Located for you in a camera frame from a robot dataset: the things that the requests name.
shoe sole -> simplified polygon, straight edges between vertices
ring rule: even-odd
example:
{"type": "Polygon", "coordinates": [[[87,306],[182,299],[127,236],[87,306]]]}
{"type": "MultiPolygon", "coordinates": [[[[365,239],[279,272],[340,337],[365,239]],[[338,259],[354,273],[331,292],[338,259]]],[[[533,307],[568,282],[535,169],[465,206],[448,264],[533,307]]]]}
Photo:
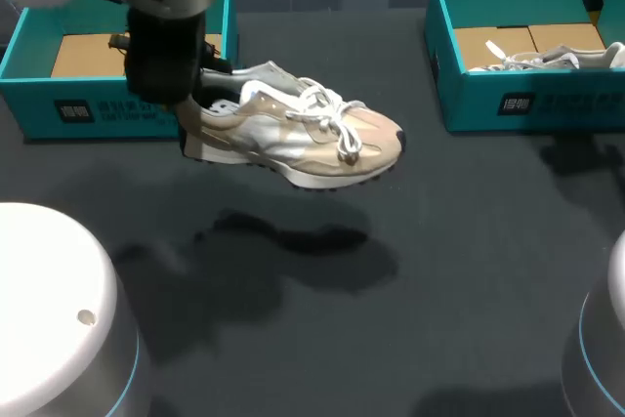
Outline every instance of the shoe sole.
{"type": "Polygon", "coordinates": [[[257,153],[239,153],[236,151],[219,150],[204,144],[194,136],[187,134],[183,154],[195,160],[226,165],[255,164],[270,168],[286,178],[293,186],[304,189],[336,189],[363,184],[368,180],[379,177],[393,168],[396,161],[366,175],[354,176],[318,176],[294,170],[285,163],[271,160],[257,153]]]}

white shoelace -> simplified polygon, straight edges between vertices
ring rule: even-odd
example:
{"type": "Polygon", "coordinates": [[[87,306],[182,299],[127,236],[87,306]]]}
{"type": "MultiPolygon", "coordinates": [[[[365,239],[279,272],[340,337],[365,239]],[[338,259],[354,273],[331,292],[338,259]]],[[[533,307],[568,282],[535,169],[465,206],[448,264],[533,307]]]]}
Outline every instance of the white shoelace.
{"type": "Polygon", "coordinates": [[[344,102],[341,95],[308,77],[299,79],[309,87],[298,98],[301,111],[287,111],[286,117],[302,122],[318,123],[321,131],[328,129],[339,136],[338,151],[343,158],[356,158],[362,150],[362,140],[356,129],[343,120],[351,107],[366,107],[363,102],[344,102]]]}
{"type": "Polygon", "coordinates": [[[558,67],[556,63],[569,63],[574,68],[579,68],[579,60],[571,53],[563,54],[552,62],[545,63],[539,53],[520,53],[511,57],[506,56],[495,43],[486,41],[488,50],[501,61],[501,65],[487,67],[489,70],[526,70],[529,68],[566,68],[558,67]]]}

open shoe box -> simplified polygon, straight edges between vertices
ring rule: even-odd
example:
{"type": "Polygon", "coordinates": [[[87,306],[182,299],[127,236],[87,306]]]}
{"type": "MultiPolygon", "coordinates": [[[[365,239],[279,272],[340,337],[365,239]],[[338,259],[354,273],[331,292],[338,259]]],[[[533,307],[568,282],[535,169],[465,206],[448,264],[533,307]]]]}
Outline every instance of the open shoe box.
{"type": "Polygon", "coordinates": [[[425,39],[450,131],[625,128],[625,69],[469,71],[506,55],[625,40],[622,0],[604,0],[597,27],[582,0],[430,0],[425,39]]]}
{"type": "MultiPolygon", "coordinates": [[[[173,114],[128,92],[123,54],[108,48],[126,13],[104,0],[24,9],[0,64],[0,93],[28,140],[178,137],[173,114]]],[[[206,39],[236,63],[232,0],[214,0],[206,39]]]]}

dark table surface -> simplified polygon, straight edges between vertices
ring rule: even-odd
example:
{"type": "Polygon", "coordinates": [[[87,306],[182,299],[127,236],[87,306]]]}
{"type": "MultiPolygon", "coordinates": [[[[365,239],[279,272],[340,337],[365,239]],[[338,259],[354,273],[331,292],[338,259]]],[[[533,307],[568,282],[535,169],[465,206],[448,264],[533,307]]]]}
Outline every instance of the dark table surface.
{"type": "Polygon", "coordinates": [[[448,134],[423,17],[239,18],[244,63],[406,131],[393,173],[337,193],[176,143],[25,145],[0,105],[0,199],[102,242],[154,362],[154,417],[565,415],[563,341],[625,226],[625,139],[448,134]]]}

sneaker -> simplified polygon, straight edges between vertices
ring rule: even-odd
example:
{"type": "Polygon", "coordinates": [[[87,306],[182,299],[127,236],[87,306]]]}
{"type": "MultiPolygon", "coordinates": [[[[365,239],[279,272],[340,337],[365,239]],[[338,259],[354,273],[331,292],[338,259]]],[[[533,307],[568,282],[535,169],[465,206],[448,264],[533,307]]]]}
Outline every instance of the sneaker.
{"type": "Polygon", "coordinates": [[[501,64],[488,67],[476,67],[469,70],[530,70],[536,68],[618,68],[625,67],[625,46],[612,43],[602,51],[581,51],[561,45],[546,53],[520,53],[511,57],[492,41],[486,41],[486,47],[501,61],[501,64]]]}
{"type": "Polygon", "coordinates": [[[497,57],[501,63],[487,67],[475,67],[470,72],[482,72],[487,70],[532,70],[538,68],[579,68],[579,60],[573,54],[573,50],[564,50],[565,46],[558,48],[559,54],[553,54],[556,50],[546,54],[520,53],[507,56],[495,43],[486,41],[486,47],[497,57]]]}
{"type": "Polygon", "coordinates": [[[190,158],[260,164],[296,187],[327,189],[375,178],[405,148],[403,131],[391,119],[273,63],[231,79],[205,71],[203,88],[201,105],[191,97],[176,105],[181,147],[190,158]],[[253,75],[267,82],[247,80],[253,75]]]}

